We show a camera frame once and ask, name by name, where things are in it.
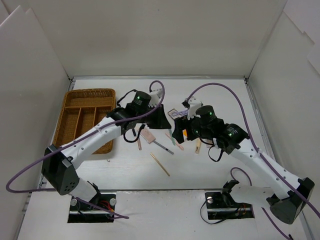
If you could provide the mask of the gold slim eyebrow pencil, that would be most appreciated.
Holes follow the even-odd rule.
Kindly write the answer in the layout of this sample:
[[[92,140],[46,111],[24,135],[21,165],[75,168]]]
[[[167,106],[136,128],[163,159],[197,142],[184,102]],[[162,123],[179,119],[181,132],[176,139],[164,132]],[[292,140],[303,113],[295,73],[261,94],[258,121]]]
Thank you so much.
[[[161,167],[161,169],[165,172],[165,174],[170,177],[171,175],[169,174],[169,172],[165,169],[165,167],[160,163],[160,161],[156,158],[156,156],[150,152],[151,157],[155,160],[155,162]]]

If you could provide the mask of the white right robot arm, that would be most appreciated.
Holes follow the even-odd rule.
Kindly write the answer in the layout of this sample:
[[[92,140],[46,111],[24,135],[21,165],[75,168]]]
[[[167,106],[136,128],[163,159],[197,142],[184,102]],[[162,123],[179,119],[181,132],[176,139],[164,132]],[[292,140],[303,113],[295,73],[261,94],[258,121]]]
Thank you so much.
[[[296,176],[264,155],[254,147],[245,130],[216,117],[212,106],[201,106],[195,113],[194,117],[185,115],[174,120],[172,136],[178,143],[197,138],[212,141],[213,146],[241,161],[269,185],[263,189],[231,181],[223,187],[222,202],[227,206],[247,202],[269,208],[278,220],[293,224],[310,199],[315,183],[308,177]]]

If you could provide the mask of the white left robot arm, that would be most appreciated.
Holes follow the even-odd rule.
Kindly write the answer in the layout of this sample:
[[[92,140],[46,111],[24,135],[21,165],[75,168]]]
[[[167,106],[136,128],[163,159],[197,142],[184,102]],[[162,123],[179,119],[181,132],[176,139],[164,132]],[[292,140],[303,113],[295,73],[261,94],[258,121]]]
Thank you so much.
[[[82,204],[89,210],[96,209],[100,197],[95,188],[78,177],[77,168],[106,143],[134,129],[137,124],[145,124],[150,129],[170,129],[164,105],[143,108],[133,102],[125,108],[117,107],[109,112],[93,128],[72,142],[57,148],[50,145],[45,150],[41,173],[60,195],[80,193],[80,185],[85,192]]]

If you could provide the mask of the beige rectangular compact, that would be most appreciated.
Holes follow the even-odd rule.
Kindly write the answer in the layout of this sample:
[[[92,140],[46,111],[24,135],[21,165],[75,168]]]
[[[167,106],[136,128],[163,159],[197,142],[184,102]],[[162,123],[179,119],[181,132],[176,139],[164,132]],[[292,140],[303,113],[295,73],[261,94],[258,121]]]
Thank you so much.
[[[140,135],[146,140],[148,144],[151,144],[156,140],[156,137],[146,128],[141,130]]]

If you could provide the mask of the pink cosmetic pencil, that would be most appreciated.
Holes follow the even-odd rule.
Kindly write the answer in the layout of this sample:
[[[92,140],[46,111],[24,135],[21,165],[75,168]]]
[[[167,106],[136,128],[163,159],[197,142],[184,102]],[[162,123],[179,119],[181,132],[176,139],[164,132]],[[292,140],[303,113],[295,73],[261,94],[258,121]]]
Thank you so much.
[[[170,139],[169,133],[165,133],[165,135]],[[181,144],[179,144],[176,140],[175,140],[175,146],[177,146],[182,151],[184,150],[184,147]]]

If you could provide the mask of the beige concealer tube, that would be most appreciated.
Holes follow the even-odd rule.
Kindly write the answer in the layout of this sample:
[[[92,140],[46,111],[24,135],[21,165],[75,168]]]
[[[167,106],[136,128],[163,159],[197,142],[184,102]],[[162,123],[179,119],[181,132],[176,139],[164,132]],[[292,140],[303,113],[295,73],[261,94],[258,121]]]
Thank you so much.
[[[138,146],[139,151],[141,151],[142,150],[142,144],[141,144],[141,140],[140,139],[137,140],[137,146]]]

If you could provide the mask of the purple eyelash curler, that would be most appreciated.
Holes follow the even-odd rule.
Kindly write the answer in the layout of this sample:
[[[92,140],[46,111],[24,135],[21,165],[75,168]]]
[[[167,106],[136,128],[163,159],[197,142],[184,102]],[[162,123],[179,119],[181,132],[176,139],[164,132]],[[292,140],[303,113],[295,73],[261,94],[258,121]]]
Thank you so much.
[[[185,116],[188,114],[188,110],[185,110],[185,111],[177,111],[177,112],[174,112],[172,113],[172,116],[175,117],[175,116]]]

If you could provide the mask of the mint green eyebrow razor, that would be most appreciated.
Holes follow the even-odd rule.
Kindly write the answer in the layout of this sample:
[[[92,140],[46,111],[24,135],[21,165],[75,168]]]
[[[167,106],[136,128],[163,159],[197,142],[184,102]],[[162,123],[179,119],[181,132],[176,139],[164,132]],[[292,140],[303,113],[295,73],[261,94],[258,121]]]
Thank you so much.
[[[173,136],[172,136],[172,129],[169,129],[168,132],[169,132],[169,137],[170,137],[170,139],[171,139],[171,141],[172,141],[172,144],[175,146],[175,145],[176,145],[176,142],[175,142],[175,139],[174,139]]]

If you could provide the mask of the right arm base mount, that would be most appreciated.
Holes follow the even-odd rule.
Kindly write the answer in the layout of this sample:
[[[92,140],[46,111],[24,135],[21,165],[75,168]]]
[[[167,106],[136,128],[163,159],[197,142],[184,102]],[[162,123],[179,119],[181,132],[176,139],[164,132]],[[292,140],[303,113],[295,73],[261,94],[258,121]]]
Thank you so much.
[[[253,206],[236,202],[230,195],[237,180],[227,181],[220,191],[207,191],[199,209],[200,218],[209,225],[217,225],[228,220],[254,219]]]

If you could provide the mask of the checkered eyeliner pen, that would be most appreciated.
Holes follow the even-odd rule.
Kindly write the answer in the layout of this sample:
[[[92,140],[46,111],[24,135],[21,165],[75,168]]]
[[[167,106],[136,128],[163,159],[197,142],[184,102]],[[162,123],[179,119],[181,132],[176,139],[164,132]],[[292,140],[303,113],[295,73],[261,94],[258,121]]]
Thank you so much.
[[[156,140],[154,140],[153,143],[155,143],[157,146],[159,146],[160,148],[164,149],[166,152],[170,153],[171,155],[174,155],[173,151],[169,150],[168,148],[166,148],[165,146],[163,146],[162,144],[160,144]]]

